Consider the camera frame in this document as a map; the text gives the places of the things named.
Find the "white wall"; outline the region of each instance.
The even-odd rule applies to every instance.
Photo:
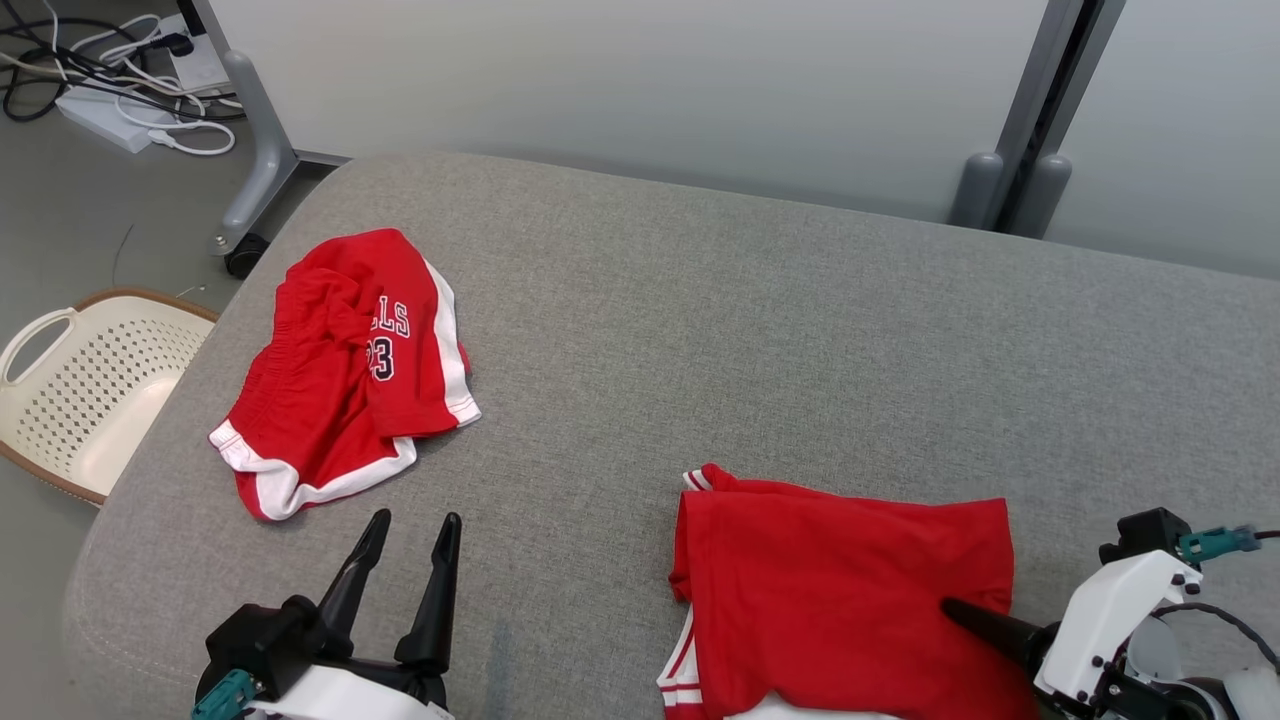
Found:
[[[293,145],[451,147],[941,220],[1046,0],[212,0]]]
[[[1046,240],[1280,278],[1280,4],[1128,0]]]

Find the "teal connector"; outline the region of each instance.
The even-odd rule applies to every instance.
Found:
[[[1221,557],[1229,552],[1252,552],[1261,550],[1262,543],[1254,536],[1257,528],[1253,525],[1240,525],[1234,530],[1226,528],[1213,528],[1203,533],[1192,533],[1178,538],[1178,547],[1183,551],[1183,561],[1199,565],[1206,560]]]
[[[236,720],[256,694],[253,678],[243,670],[232,670],[191,708],[191,720]]]

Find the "basket handle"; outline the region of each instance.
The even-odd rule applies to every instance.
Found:
[[[54,351],[58,350],[58,346],[67,340],[67,336],[72,334],[72,328],[76,327],[76,315],[77,313],[73,307],[54,310],[52,313],[36,318],[26,328],[18,331],[18,334],[14,336],[14,338],[9,341],[9,345],[4,348],[4,352],[0,352],[0,388],[15,387],[20,384],[22,380],[27,379],[27,375],[29,375],[36,368],[40,366],[41,363],[52,355]],[[58,340],[55,340],[49,348],[40,355],[40,357],[36,357],[31,366],[23,370],[20,375],[10,380],[9,366],[13,365],[13,360],[18,356],[18,351],[31,342],[31,338],[36,337],[37,333],[61,320],[67,320],[67,329],[63,331],[63,334],[58,336]]]

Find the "electrical cord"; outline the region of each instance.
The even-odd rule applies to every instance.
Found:
[[[0,59],[8,60],[12,67],[6,68],[12,70],[10,82],[4,86],[4,114],[12,119],[19,122],[29,122],[44,117],[54,106],[58,97],[72,86],[86,85],[93,87],[96,91],[108,92],[115,95],[115,110],[127,122],[147,128],[147,137],[151,142],[157,145],[164,145],[172,147],[180,152],[197,156],[212,156],[221,155],[230,151],[236,146],[236,133],[232,132],[224,124],[220,124],[232,119],[244,118],[243,113],[230,114],[230,115],[211,115],[207,113],[207,108],[218,102],[221,105],[228,105],[232,108],[242,108],[233,99],[234,94],[216,94],[200,96],[195,92],[187,91],[182,87],[178,78],[152,76],[145,69],[145,55],[148,50],[166,47],[169,50],[177,50],[183,46],[191,46],[191,38],[180,33],[164,35],[160,29],[160,17],[155,14],[145,14],[122,26],[113,26],[110,23],[99,23],[93,20],[90,24],[97,27],[106,27],[105,32],[91,35],[84,37],[70,47],[61,47],[58,42],[59,27],[61,18],[59,18],[56,10],[50,5],[49,0],[41,0],[49,9],[51,18],[49,20],[27,23],[20,15],[13,9],[10,0],[0,0],[0,5],[8,10],[9,15],[13,17],[17,26],[12,28],[0,29],[0,36],[12,35],[18,37],[19,33],[36,44],[36,47],[23,53],[18,58],[13,58],[5,53],[0,53]],[[79,22],[78,18],[70,18],[70,22]],[[127,32],[125,28],[132,28],[133,26],[141,23],[154,23],[150,32],[134,38]],[[52,40],[51,42],[44,42],[40,40],[33,31],[35,27],[51,24],[52,26]],[[88,46],[104,42],[113,37],[122,37],[127,42],[116,45],[101,53],[96,60],[86,58],[79,51]],[[52,58],[54,67],[37,64],[45,58]],[[23,69],[28,73],[37,76],[51,76],[51,77],[37,77],[36,79],[18,79],[18,70]],[[54,91],[54,97],[44,108],[32,113],[29,115],[17,115],[12,111],[10,101],[13,99],[13,92],[15,88],[28,85],[38,83],[56,85]],[[151,91],[166,97],[174,99],[174,105],[170,109],[166,105],[161,105],[155,99],[147,97],[143,92]],[[124,100],[129,100],[136,105],[148,105],[157,108],[169,113],[173,118],[170,123],[156,123],[151,120],[143,120],[131,113],[124,108]],[[189,102],[196,113],[187,113],[183,110],[183,102]],[[218,149],[198,149],[189,147],[178,142],[170,131],[193,131],[193,129],[212,129],[227,136],[227,143]]]
[[[1251,628],[1244,620],[1240,620],[1239,618],[1231,615],[1230,612],[1222,610],[1221,607],[1217,607],[1215,605],[1208,605],[1206,602],[1184,602],[1181,605],[1169,605],[1165,607],[1158,607],[1155,611],[1152,611],[1151,616],[1164,618],[1165,615],[1169,615],[1170,612],[1178,612],[1179,610],[1197,610],[1199,612],[1216,615],[1217,618],[1221,618],[1226,623],[1230,623],[1231,625],[1235,626],[1235,629],[1240,630],[1240,633],[1244,634],[1244,637],[1253,641],[1253,644],[1258,646],[1258,650],[1262,651],[1262,657],[1266,657],[1267,662],[1270,662],[1276,669],[1276,673],[1280,673],[1280,657],[1276,657],[1275,651],[1271,650],[1271,646],[1268,646],[1265,639],[1262,639],[1262,635],[1260,635],[1258,632]]]
[[[141,119],[134,118],[133,115],[125,113],[124,111],[124,106],[122,105],[122,102],[123,102],[123,99],[119,97],[119,96],[116,96],[116,99],[115,99],[115,111],[119,113],[120,117],[123,117],[125,120],[128,120],[128,122],[131,122],[131,123],[133,123],[136,126],[142,126],[145,128],[148,128],[147,137],[150,137],[151,141],[155,142],[155,143],[164,145],[165,147],[173,147],[174,150],[178,150],[179,152],[186,152],[187,155],[197,155],[197,156],[206,156],[206,158],[207,156],[212,156],[212,155],[221,155],[223,152],[230,152],[232,147],[236,147],[236,133],[232,132],[232,128],[229,128],[229,127],[227,127],[224,124],[219,124],[219,123],[214,123],[214,122],[204,120],[204,119],[195,120],[195,122],[186,122],[186,123],[180,123],[180,122],[178,122],[178,123],[152,123],[152,122],[147,122],[147,120],[141,120]],[[204,105],[200,105],[197,102],[196,106],[200,108],[201,113],[204,113]],[[216,131],[221,132],[223,135],[227,136],[227,145],[224,145],[223,147],[214,149],[214,150],[202,150],[202,149],[198,149],[198,147],[189,147],[189,146],[182,145],[180,142],[178,142],[177,140],[174,140],[174,137],[172,135],[169,135],[169,132],[168,132],[168,131],[189,131],[189,129],[201,129],[201,128],[216,129]]]
[[[63,81],[58,79],[58,78],[23,79],[23,81],[18,81],[14,85],[0,86],[0,90],[8,91],[10,88],[24,87],[24,86],[28,86],[28,85],[61,85],[61,82]],[[70,85],[88,85],[88,83],[86,83],[86,82],[77,82],[77,81],[73,79],[70,82]],[[131,100],[133,102],[141,102],[143,105],[150,105],[150,106],[152,106],[152,108],[155,108],[157,110],[164,110],[166,113],[172,113],[172,114],[178,115],[180,118],[189,118],[189,119],[193,119],[193,120],[230,122],[230,120],[243,120],[244,117],[246,117],[244,113],[234,113],[234,114],[229,114],[229,115],[198,115],[196,113],[188,113],[188,111],[184,111],[184,110],[174,110],[169,105],[165,105],[163,102],[157,102],[155,100],[151,100],[150,97],[142,97],[140,95],[134,95],[134,94],[124,91],[124,90],[113,90],[113,88],[109,88],[109,87],[100,87],[97,85],[90,85],[90,87],[92,87],[93,90],[96,90],[99,92],[106,92],[109,95],[115,95],[115,96],[119,96],[119,97],[127,97],[128,100]]]
[[[146,73],[145,53],[147,50],[154,49],[154,47],[170,47],[172,49],[174,46],[182,45],[183,42],[189,44],[189,38],[186,38],[186,37],[179,36],[179,35],[172,35],[172,36],[164,36],[164,37],[161,37],[161,35],[159,32],[159,27],[156,27],[156,28],[152,29],[151,33],[147,35],[147,38],[145,38],[145,42],[143,42],[143,41],[136,40],[132,35],[129,35],[124,29],[124,27],[129,27],[132,24],[137,24],[137,23],[145,22],[145,20],[154,20],[159,26],[159,19],[160,18],[157,15],[154,15],[154,14],[151,14],[151,15],[141,15],[138,18],[134,18],[133,20],[129,20],[128,23],[125,23],[122,27],[122,26],[113,26],[110,23],[102,23],[100,20],[86,20],[83,18],[65,18],[65,19],[60,19],[60,18],[56,17],[56,13],[52,13],[52,9],[50,8],[51,13],[54,14],[54,18],[51,18],[49,20],[36,20],[36,22],[28,23],[13,8],[13,4],[10,3],[10,0],[0,0],[0,6],[3,6],[9,13],[9,15],[14,19],[14,22],[18,23],[14,27],[0,29],[0,36],[10,35],[10,36],[18,37],[20,35],[26,40],[29,40],[31,42],[33,42],[36,45],[35,49],[28,50],[27,53],[23,53],[18,58],[14,58],[14,56],[12,56],[12,55],[9,55],[6,53],[0,53],[0,60],[5,60],[5,61],[10,63],[9,67],[0,68],[0,70],[3,70],[3,69],[12,69],[13,74],[10,77],[10,86],[14,86],[18,82],[18,69],[23,69],[23,70],[26,70],[28,73],[33,73],[33,74],[54,76],[54,77],[60,78],[64,82],[64,85],[61,87],[59,87],[58,91],[55,91],[54,100],[56,100],[56,97],[60,96],[61,92],[64,92],[67,90],[67,86],[73,85],[70,82],[70,77],[78,77],[78,78],[82,78],[82,79],[92,78],[95,81],[99,81],[100,83],[105,83],[105,85],[109,85],[109,86],[113,86],[113,87],[132,88],[132,87],[141,86],[141,87],[145,87],[150,92],[155,92],[155,94],[164,95],[164,96],[168,96],[168,97],[182,97],[182,96],[188,95],[187,91],[182,90],[180,87],[177,87],[177,83],[174,83],[173,86],[170,86],[170,85],[166,85],[166,83],[163,83],[163,82],[156,82],[154,77],[148,76]],[[37,37],[35,35],[35,32],[32,32],[33,28],[36,28],[36,27],[44,27],[44,26],[54,26],[54,28],[56,31],[56,28],[60,24],[61,26],[65,26],[65,24],[92,24],[92,26],[96,26],[96,27],[106,27],[108,32],[106,33],[99,33],[99,35],[91,36],[90,38],[82,40],[82,41],[77,42],[76,45],[73,45],[70,49],[59,47],[59,46],[56,46],[54,44],[46,42],[44,40],[41,40],[40,37]],[[93,42],[101,42],[102,40],[106,40],[106,38],[109,38],[111,36],[115,36],[115,35],[119,35],[119,36],[124,37],[125,40],[128,40],[129,47],[125,47],[125,49],[113,49],[113,50],[106,51],[104,54],[104,56],[108,60],[110,60],[110,61],[104,61],[102,59],[93,60],[93,59],[86,58],[84,55],[81,55],[77,51],[79,47],[83,47],[83,46],[93,44]],[[50,65],[38,65],[38,64],[36,64],[38,60],[42,60],[45,58],[52,58],[55,65],[50,67]],[[133,58],[138,59],[138,65],[133,65],[132,64],[132,59]],[[67,64],[72,65],[74,69],[65,69],[61,65],[64,61]],[[113,63],[123,64],[123,61],[129,61],[129,68],[133,69],[134,72],[137,72],[140,76],[145,76],[145,77],[137,77],[137,76],[124,74],[124,73],[120,72],[120,69],[118,67],[113,65]],[[227,94],[227,95],[215,96],[215,97],[206,97],[206,100],[230,99],[230,97],[234,97],[234,94]],[[29,120],[37,119],[40,117],[44,117],[45,114],[47,114],[52,109],[52,101],[50,101],[46,106],[41,108],[41,110],[37,110],[36,113],[32,113],[31,115],[17,115],[15,113],[13,113],[9,109],[9,104],[10,102],[12,102],[12,95],[6,96],[6,99],[5,99],[5,108],[6,108],[5,115],[9,117],[10,119],[15,120],[15,122],[29,122]]]

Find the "gray sofa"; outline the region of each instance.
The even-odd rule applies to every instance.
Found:
[[[457,292],[484,418],[369,492],[257,523],[205,436],[285,268],[383,225]],[[204,637],[241,603],[319,598],[379,507],[392,533],[355,641],[390,657],[452,510],[454,714],[657,720],[684,618],[666,579],[680,474],[708,461],[1007,497],[1015,611],[1055,620],[1125,514],[1280,528],[1280,284],[492,158],[353,161],[280,233],[102,509],[67,597],[77,684],[104,717],[187,716]],[[1280,639],[1280,547],[1207,569],[1204,600]],[[1193,669],[1258,660],[1226,626],[1175,624]]]

